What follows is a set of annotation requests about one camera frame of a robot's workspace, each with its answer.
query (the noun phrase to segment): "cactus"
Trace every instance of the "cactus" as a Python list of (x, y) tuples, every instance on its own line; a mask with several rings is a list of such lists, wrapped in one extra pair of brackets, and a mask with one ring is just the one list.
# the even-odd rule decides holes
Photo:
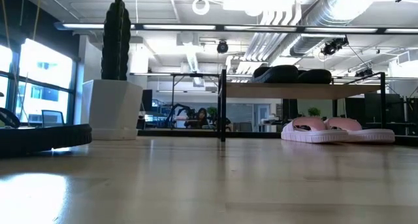
[(102, 80), (126, 80), (131, 21), (122, 0), (115, 0), (106, 13), (103, 32)]

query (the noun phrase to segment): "fluorescent light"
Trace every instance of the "fluorescent light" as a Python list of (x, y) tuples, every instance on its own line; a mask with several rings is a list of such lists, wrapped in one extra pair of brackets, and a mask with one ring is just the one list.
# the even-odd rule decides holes
[(324, 33), (375, 33), (377, 28), (355, 28), (355, 27), (307, 27), (306, 32)]
[(170, 73), (130, 73), (135, 76), (171, 76)]
[[(174, 91), (175, 93), (184, 93), (184, 91)], [(157, 93), (172, 93), (171, 90), (157, 90)]]
[[(172, 93), (171, 90), (157, 90), (158, 93)], [(216, 93), (214, 91), (179, 91), (175, 90), (175, 93)]]
[(333, 35), (333, 34), (300, 34), (302, 37), (312, 38), (345, 38), (345, 35)]
[(227, 74), (227, 77), (236, 77), (236, 78), (250, 78), (250, 74)]
[(295, 27), (278, 27), (273, 25), (226, 25), (226, 31), (266, 31), (266, 32), (294, 32)]
[(385, 33), (418, 33), (418, 28), (408, 28), (408, 29), (402, 29), (402, 28), (389, 28), (386, 29)]
[(104, 29), (104, 24), (63, 24), (63, 27), (67, 29)]
[(216, 93), (213, 91), (185, 91), (186, 93)]
[(149, 30), (203, 30), (213, 31), (216, 26), (214, 25), (144, 25), (144, 29)]

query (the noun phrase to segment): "window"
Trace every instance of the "window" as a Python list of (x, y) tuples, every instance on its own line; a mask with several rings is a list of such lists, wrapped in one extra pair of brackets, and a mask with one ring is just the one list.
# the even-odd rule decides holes
[(21, 99), (24, 104), (20, 104), (20, 100), (16, 104), (16, 115), (21, 122), (41, 123), (42, 110), (56, 110), (63, 113), (64, 121), (67, 119), (69, 94), (64, 91), (50, 89), (42, 86), (19, 82), (19, 90)]
[(72, 74), (72, 59), (26, 39), (20, 56), (20, 76), (32, 80), (69, 88)]
[[(0, 46), (0, 71), (9, 72), (10, 64), (12, 63), (12, 50)], [(0, 96), (0, 107), (6, 107), (7, 99), (7, 89), (8, 89), (8, 78), (0, 77), (0, 93), (3, 97)]]
[(31, 123), (42, 123), (42, 115), (29, 115), (29, 122)]
[(0, 45), (0, 71), (9, 72), (12, 58), (12, 50)]
[(47, 101), (58, 101), (58, 90), (44, 88), (39, 86), (33, 86), (31, 92), (31, 98), (43, 99)]
[(6, 107), (6, 98), (7, 98), (7, 87), (8, 87), (8, 78), (0, 77), (0, 93), (4, 95), (4, 97), (0, 96), (0, 107)]
[(32, 87), (31, 98), (40, 99), (40, 93), (42, 89), (40, 87)]

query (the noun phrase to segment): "monitor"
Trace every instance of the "monitor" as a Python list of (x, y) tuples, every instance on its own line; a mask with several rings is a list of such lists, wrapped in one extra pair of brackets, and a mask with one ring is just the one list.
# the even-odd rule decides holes
[(152, 111), (152, 89), (142, 90), (142, 104), (140, 111)]
[[(367, 122), (381, 122), (380, 93), (364, 94), (365, 114)], [(386, 94), (387, 122), (405, 122), (404, 101), (399, 94)]]
[(345, 105), (347, 118), (357, 120), (361, 125), (366, 123), (366, 114), (363, 97), (346, 98)]

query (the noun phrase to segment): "wooden shelf board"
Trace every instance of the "wooden shelf board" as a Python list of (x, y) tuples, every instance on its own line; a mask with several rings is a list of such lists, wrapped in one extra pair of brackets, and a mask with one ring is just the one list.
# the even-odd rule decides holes
[(227, 83), (227, 97), (260, 99), (343, 99), (380, 89), (360, 84), (260, 84)]

